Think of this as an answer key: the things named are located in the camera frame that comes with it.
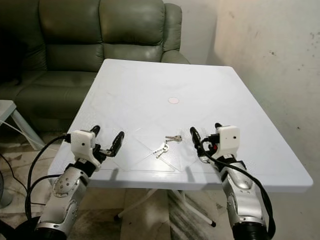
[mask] white plastic table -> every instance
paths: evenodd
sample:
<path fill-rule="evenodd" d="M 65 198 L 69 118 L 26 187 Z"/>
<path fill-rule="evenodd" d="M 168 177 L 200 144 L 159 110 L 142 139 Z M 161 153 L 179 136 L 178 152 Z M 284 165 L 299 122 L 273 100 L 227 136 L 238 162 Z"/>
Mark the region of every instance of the white plastic table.
<path fill-rule="evenodd" d="M 45 143 L 21 116 L 15 103 L 12 100 L 0 100 L 0 125 L 6 121 L 9 116 L 12 117 L 34 150 L 43 148 Z"/>
<path fill-rule="evenodd" d="M 189 129 L 202 137 L 214 124 L 240 128 L 238 160 L 269 192 L 306 191 L 313 180 L 232 67 L 106 59 L 69 131 L 100 125 L 97 137 L 109 148 L 119 131 L 123 145 L 93 174 L 92 187 L 209 190 L 221 188 L 216 171 L 202 163 Z M 165 136 L 167 153 L 153 151 Z M 74 161 L 63 143 L 49 174 L 60 174 Z"/>

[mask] black cable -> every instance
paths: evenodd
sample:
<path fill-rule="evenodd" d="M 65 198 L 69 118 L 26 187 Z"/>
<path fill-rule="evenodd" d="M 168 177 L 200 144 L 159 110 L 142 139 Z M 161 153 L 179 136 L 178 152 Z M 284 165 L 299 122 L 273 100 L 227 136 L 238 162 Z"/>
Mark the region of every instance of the black cable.
<path fill-rule="evenodd" d="M 19 184 L 21 184 L 21 186 L 22 186 L 22 187 L 24 188 L 24 190 L 27 192 L 26 186 L 25 186 L 18 178 L 16 178 L 16 176 L 15 176 L 15 174 L 14 174 L 14 170 L 12 169 L 9 161 L 8 161 L 8 160 L 5 158 L 5 156 L 3 156 L 1 153 L 0 153 L 0 156 L 1 156 L 1 158 L 6 162 L 6 164 L 8 164 L 8 166 L 9 166 L 9 168 L 10 168 L 10 171 L 11 171 L 11 173 L 12 173 L 13 179 L 16 180 Z"/>
<path fill-rule="evenodd" d="M 34 158 L 33 162 L 31 163 L 29 172 L 28 172 L 28 180 L 27 180 L 27 184 L 26 184 L 26 188 L 29 190 L 30 186 L 31 186 L 31 176 L 32 176 L 32 171 L 34 170 L 34 167 L 38 161 L 38 159 L 40 158 L 40 156 L 44 153 L 44 151 L 51 145 L 53 144 L 55 141 L 58 141 L 60 139 L 65 139 L 65 135 L 62 136 L 58 136 L 54 139 L 52 139 L 50 142 L 48 142 L 41 150 L 40 152 L 36 155 L 36 157 Z"/>
<path fill-rule="evenodd" d="M 16 180 L 16 181 L 24 188 L 25 193 L 27 194 L 28 191 L 27 191 L 26 186 L 25 186 L 18 178 L 16 178 L 16 176 L 15 176 L 15 174 L 14 174 L 14 170 L 13 170 L 10 162 L 9 162 L 9 161 L 5 158 L 5 156 L 3 156 L 1 153 L 0 153 L 0 156 L 1 156 L 1 158 L 6 162 L 6 164 L 9 166 L 10 171 L 11 171 L 11 173 L 12 173 L 13 179 Z M 44 204 L 44 203 L 37 203 L 37 202 L 31 202 L 31 204 L 34 204 L 34 205 L 42 205 L 42 206 L 45 206 L 45 205 L 46 205 L 46 204 Z"/>
<path fill-rule="evenodd" d="M 262 201 L 263 201 L 263 204 L 265 206 L 265 209 L 266 209 L 266 212 L 269 216 L 269 227 L 268 227 L 268 235 L 270 237 L 270 239 L 273 238 L 273 236 L 275 235 L 275 232 L 276 232 L 276 223 L 275 223 L 275 220 L 274 220 L 274 214 L 273 214 L 273 208 L 272 208 L 272 204 L 271 204 L 271 200 L 268 196 L 268 193 L 267 191 L 265 190 L 265 188 L 263 187 L 263 185 L 261 184 L 261 182 L 255 178 L 254 176 L 252 176 L 250 173 L 248 173 L 247 171 L 245 170 L 242 170 L 241 168 L 239 167 L 236 167 L 236 166 L 233 166 L 229 163 L 225 163 L 223 161 L 220 161 L 220 160 L 217 160 L 217 159 L 214 159 L 212 156 L 210 156 L 204 149 L 204 142 L 206 142 L 207 139 L 204 139 L 200 142 L 200 148 L 202 150 L 202 152 L 205 154 L 205 156 L 210 159 L 211 161 L 213 161 L 214 163 L 218 163 L 222 166 L 225 166 L 225 167 L 228 167 L 228 168 L 231 168 L 231 169 L 234 169 L 240 173 L 242 173 L 243 175 L 247 176 L 248 178 L 250 178 L 261 190 L 261 196 L 262 196 Z"/>
<path fill-rule="evenodd" d="M 47 175 L 47 176 L 42 176 L 40 178 L 38 178 L 37 180 L 34 181 L 34 183 L 32 184 L 32 186 L 30 187 L 30 189 L 28 190 L 27 194 L 26 194 L 26 198 L 24 201 L 24 210 L 25 210 L 25 214 L 28 220 L 30 220 L 32 218 L 31 215 L 31 205 L 28 202 L 28 199 L 31 198 L 31 193 L 33 191 L 33 189 L 35 188 L 35 186 L 42 180 L 44 179 L 50 179 L 50 178 L 57 178 L 59 177 L 60 174 L 53 174 L 53 175 Z"/>
<path fill-rule="evenodd" d="M 41 150 L 40 152 L 38 152 L 38 154 L 35 156 L 34 160 L 32 161 L 31 163 L 31 166 L 29 168 L 29 172 L 28 172 L 28 179 L 27 179 L 27 183 L 26 183 L 26 197 L 25 197 L 25 202 L 24 202 L 24 205 L 27 205 L 27 208 L 29 210 L 29 212 L 25 212 L 26 216 L 31 216 L 31 197 L 28 196 L 28 191 L 30 190 L 30 187 L 31 187 L 31 177 L 32 177 L 32 172 L 35 168 L 35 165 L 37 163 L 37 161 L 39 160 L 40 156 L 44 153 L 44 151 L 51 145 L 53 144 L 55 141 L 58 141 L 60 139 L 65 139 L 66 135 L 62 135 L 62 136 L 58 136 L 58 137 L 55 137 L 54 139 L 52 139 L 50 142 L 48 142 Z"/>
<path fill-rule="evenodd" d="M 16 233 L 16 230 L 12 226 L 0 219 L 0 234 L 2 234 L 5 239 L 17 239 Z"/>

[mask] table leg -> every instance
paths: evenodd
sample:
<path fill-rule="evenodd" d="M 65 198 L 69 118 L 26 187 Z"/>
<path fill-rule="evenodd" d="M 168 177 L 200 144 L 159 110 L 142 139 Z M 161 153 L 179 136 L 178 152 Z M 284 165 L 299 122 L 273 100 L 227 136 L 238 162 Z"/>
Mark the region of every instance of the table leg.
<path fill-rule="evenodd" d="M 12 119 L 20 128 L 21 132 L 23 132 L 27 136 L 27 140 L 34 150 L 40 150 L 45 145 L 44 141 L 36 134 L 36 132 L 30 127 L 27 121 L 21 116 L 21 114 L 14 110 L 11 114 Z"/>
<path fill-rule="evenodd" d="M 181 193 L 178 190 L 172 190 L 172 192 L 177 196 L 177 198 L 183 203 L 183 205 L 189 209 L 194 214 L 198 215 L 200 218 L 202 218 L 204 221 L 206 221 L 208 224 L 210 224 L 212 227 L 215 227 L 217 224 L 215 221 L 209 219 L 205 215 L 203 215 L 201 212 L 199 212 L 197 209 L 195 209 L 193 206 L 191 206 L 189 203 L 187 203 L 186 195 L 183 191 Z"/>
<path fill-rule="evenodd" d="M 118 215 L 115 215 L 113 217 L 113 219 L 119 220 L 120 218 L 122 218 L 127 212 L 130 212 L 132 209 L 134 209 L 135 207 L 139 206 L 140 204 L 144 203 L 148 198 L 150 198 L 158 189 L 150 189 L 148 190 L 148 192 L 146 193 L 146 195 L 144 197 L 142 197 L 141 199 L 139 199 L 138 201 L 136 201 L 135 203 L 133 203 L 132 205 L 128 206 L 127 208 L 125 208 L 122 212 L 120 212 Z"/>

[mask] keys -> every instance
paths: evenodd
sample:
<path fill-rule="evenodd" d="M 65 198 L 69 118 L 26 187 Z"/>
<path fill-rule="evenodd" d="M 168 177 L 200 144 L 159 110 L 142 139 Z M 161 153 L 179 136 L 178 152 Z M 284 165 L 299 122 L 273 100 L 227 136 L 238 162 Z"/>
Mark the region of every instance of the keys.
<path fill-rule="evenodd" d="M 170 142 L 170 141 L 181 142 L 182 141 L 182 136 L 181 135 L 165 136 L 165 138 L 166 138 L 165 142 Z"/>
<path fill-rule="evenodd" d="M 168 150 L 169 150 L 169 145 L 166 142 L 164 142 L 162 143 L 161 147 L 159 147 L 153 153 L 156 154 L 155 158 L 158 159 L 163 153 L 168 152 Z"/>

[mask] green leather sofa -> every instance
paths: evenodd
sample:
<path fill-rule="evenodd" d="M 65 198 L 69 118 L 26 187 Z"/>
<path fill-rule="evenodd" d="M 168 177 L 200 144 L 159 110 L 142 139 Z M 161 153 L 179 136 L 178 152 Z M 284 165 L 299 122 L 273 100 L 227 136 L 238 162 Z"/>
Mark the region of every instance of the green leather sofa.
<path fill-rule="evenodd" d="M 162 0 L 0 0 L 0 28 L 26 43 L 22 83 L 0 85 L 40 131 L 66 131 L 104 59 L 188 64 L 182 11 Z"/>

